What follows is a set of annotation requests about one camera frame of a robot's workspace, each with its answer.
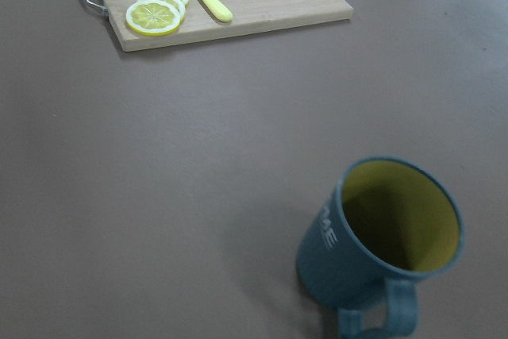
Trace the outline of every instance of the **gray table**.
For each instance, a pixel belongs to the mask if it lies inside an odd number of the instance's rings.
[[[0,0],[0,337],[335,338],[294,255],[376,154],[434,174],[467,229],[412,337],[505,337],[508,2],[347,1],[123,53],[80,0]]]

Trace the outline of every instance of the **mug rim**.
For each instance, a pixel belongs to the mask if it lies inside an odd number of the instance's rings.
[[[415,171],[420,172],[422,175],[424,175],[427,179],[429,179],[431,182],[433,182],[443,193],[443,195],[447,198],[447,200],[450,202],[450,205],[453,208],[453,213],[455,214],[457,224],[459,226],[459,240],[457,243],[457,248],[455,253],[453,254],[453,257],[450,259],[449,262],[447,262],[445,265],[441,266],[440,268],[433,269],[427,272],[418,272],[414,270],[406,270],[403,268],[398,268],[385,260],[382,260],[381,258],[377,257],[373,252],[371,252],[364,243],[354,234],[351,226],[348,223],[347,218],[345,217],[344,208],[342,207],[342,188],[344,186],[345,180],[348,178],[351,171],[360,166],[361,164],[372,162],[372,161],[391,161],[399,164],[403,164],[407,167],[413,168]],[[445,188],[427,171],[423,170],[422,168],[418,167],[415,164],[412,164],[411,162],[398,158],[396,156],[368,156],[363,159],[357,160],[353,164],[350,164],[344,174],[341,176],[341,179],[339,180],[337,186],[336,186],[336,193],[335,193],[335,202],[337,204],[337,211],[339,213],[339,217],[342,221],[342,224],[344,225],[346,232],[351,237],[353,242],[364,252],[367,256],[369,256],[371,259],[373,259],[378,265],[390,270],[391,272],[395,272],[398,275],[404,276],[404,277],[410,277],[410,278],[427,278],[431,275],[436,275],[439,273],[444,272],[446,269],[450,268],[455,264],[455,262],[458,261],[460,254],[462,253],[463,247],[464,247],[464,222],[462,220],[462,217],[460,216],[459,208],[457,207],[455,201],[453,200],[452,196],[445,190]]]

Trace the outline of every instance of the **table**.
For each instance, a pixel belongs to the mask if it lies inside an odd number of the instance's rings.
[[[351,21],[124,53],[81,0],[0,0],[0,337],[335,338],[294,256],[379,154],[466,225],[412,337],[503,337],[508,3],[347,1]]]

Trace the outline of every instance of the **mug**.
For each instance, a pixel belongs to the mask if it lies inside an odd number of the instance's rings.
[[[307,230],[297,271],[309,293],[337,310],[343,339],[411,334],[418,323],[415,283],[457,261],[460,213],[427,172],[377,156],[351,165]],[[363,328],[364,311],[387,306],[384,325]]]

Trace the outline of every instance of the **tabletop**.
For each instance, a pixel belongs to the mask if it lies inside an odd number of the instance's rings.
[[[346,1],[350,21],[125,53],[82,0],[0,0],[0,337],[335,338],[296,250],[372,155],[464,219],[412,337],[504,337],[508,2]]]

